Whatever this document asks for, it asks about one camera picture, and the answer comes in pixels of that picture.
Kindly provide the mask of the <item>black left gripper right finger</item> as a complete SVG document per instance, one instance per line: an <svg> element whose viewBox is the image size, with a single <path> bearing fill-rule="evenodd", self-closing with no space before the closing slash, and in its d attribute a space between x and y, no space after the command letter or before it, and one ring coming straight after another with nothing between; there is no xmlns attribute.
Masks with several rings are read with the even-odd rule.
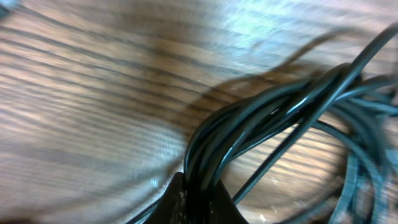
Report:
<svg viewBox="0 0 398 224"><path fill-rule="evenodd" d="M248 224L220 180L211 201L211 224Z"/></svg>

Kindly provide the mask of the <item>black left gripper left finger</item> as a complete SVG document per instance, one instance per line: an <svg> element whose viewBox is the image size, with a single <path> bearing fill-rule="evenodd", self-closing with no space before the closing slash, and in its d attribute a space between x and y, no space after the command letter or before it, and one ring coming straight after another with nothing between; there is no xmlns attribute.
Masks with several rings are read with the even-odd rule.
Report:
<svg viewBox="0 0 398 224"><path fill-rule="evenodd" d="M184 174L175 173L155 210L144 224L186 224Z"/></svg>

